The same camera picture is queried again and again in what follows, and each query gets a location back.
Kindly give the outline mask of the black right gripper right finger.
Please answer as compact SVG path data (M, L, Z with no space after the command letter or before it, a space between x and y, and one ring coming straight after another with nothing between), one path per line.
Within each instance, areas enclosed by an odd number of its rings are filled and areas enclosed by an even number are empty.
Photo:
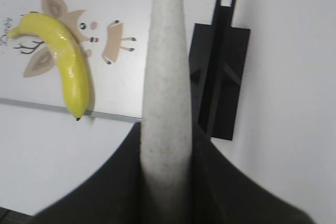
M313 223L247 177L197 124L192 132L192 223Z

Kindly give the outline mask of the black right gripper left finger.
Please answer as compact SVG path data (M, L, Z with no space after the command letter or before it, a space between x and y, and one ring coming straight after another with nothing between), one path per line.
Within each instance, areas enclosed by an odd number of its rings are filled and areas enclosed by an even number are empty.
M140 223L140 128L134 123L91 177L30 223Z

